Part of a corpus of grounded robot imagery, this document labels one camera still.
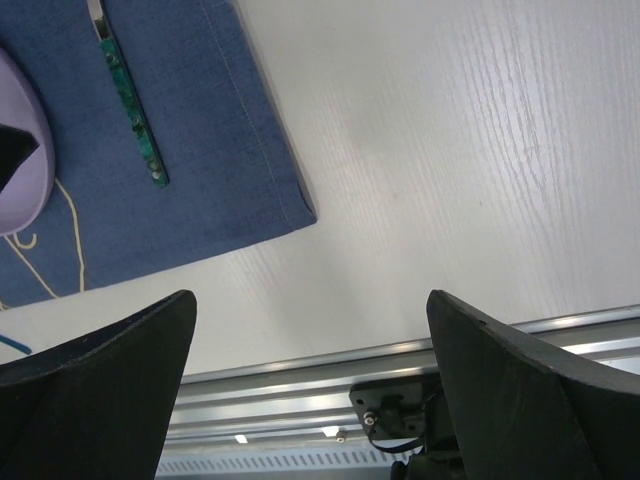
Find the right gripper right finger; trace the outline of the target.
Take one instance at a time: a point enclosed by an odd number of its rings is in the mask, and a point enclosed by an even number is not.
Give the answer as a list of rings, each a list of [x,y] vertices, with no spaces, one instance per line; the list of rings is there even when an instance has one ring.
[[[426,315],[470,479],[636,479],[639,378],[434,290]]]

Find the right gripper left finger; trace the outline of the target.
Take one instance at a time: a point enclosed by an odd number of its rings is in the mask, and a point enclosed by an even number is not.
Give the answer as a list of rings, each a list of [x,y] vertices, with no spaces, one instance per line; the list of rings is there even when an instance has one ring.
[[[178,291],[1,367],[4,479],[152,479],[194,336]]]

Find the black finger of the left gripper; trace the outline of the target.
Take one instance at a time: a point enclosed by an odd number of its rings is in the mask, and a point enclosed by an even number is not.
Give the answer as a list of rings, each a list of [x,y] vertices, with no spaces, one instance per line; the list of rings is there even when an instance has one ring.
[[[18,168],[38,148],[31,132],[2,124],[0,128],[0,191],[8,185]]]

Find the purple plastic plate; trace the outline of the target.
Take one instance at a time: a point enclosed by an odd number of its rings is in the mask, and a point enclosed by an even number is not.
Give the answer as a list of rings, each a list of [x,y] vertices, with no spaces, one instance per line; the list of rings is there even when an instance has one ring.
[[[2,124],[27,130],[39,142],[1,191],[1,234],[7,236],[30,226],[46,205],[55,176],[55,153],[41,102],[6,52],[1,53]]]

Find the metal spoon green handle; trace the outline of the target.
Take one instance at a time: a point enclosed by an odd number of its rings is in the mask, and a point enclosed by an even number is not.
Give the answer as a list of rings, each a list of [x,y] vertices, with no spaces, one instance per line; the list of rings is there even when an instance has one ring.
[[[157,187],[164,188],[169,185],[170,179],[125,57],[109,24],[103,2],[87,0],[86,4],[107,68],[125,110],[146,170],[152,182]]]

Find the blue cloth placemat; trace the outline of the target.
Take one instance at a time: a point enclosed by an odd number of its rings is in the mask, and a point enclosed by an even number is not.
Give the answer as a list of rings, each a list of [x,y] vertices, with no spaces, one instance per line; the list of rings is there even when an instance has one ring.
[[[5,1],[47,123],[43,210],[1,233],[1,304],[132,280],[314,224],[230,1]]]

